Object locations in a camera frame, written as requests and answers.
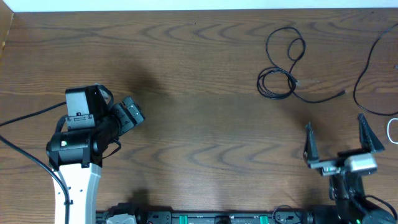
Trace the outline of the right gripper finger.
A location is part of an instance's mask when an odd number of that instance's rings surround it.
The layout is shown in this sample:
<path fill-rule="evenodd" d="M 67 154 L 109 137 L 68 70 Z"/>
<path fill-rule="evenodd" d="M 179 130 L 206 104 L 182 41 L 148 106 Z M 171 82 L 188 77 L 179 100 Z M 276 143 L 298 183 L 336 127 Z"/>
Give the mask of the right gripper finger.
<path fill-rule="evenodd" d="M 358 115 L 359 121 L 359 141 L 364 151 L 369 153 L 379 153 L 385 150 L 382 142 L 378 139 L 375 133 L 372 131 L 368 124 L 365 116 L 360 113 Z"/>
<path fill-rule="evenodd" d="M 307 164 L 317 163 L 319 162 L 319 155 L 311 123 L 305 126 L 305 130 L 307 138 L 303 151 L 303 158 Z"/>

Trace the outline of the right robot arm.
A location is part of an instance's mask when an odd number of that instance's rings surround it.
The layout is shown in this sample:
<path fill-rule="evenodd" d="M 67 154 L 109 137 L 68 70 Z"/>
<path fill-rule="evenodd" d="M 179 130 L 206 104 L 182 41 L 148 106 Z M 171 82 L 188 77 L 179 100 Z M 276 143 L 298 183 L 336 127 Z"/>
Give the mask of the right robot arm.
<path fill-rule="evenodd" d="M 385 147 L 363 114 L 358 115 L 361 147 L 339 152 L 334 159 L 321 160 L 314 130 L 307 124 L 303 158 L 310 169 L 329 177 L 329 197 L 334 205 L 317 205 L 303 213 L 303 223 L 397 223 L 397 212 L 384 200 L 364 191 L 362 176 L 377 171 L 374 154 Z"/>

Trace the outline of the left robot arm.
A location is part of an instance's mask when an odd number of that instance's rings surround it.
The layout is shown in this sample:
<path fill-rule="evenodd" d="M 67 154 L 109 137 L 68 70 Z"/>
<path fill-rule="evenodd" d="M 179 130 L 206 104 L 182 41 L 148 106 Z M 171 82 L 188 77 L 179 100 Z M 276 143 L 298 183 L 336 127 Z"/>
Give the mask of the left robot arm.
<path fill-rule="evenodd" d="M 94 223 L 103 153 L 145 117 L 130 96 L 114 103 L 103 85 L 69 88 L 65 96 L 68 113 L 46 146 L 55 173 L 55 222 Z"/>

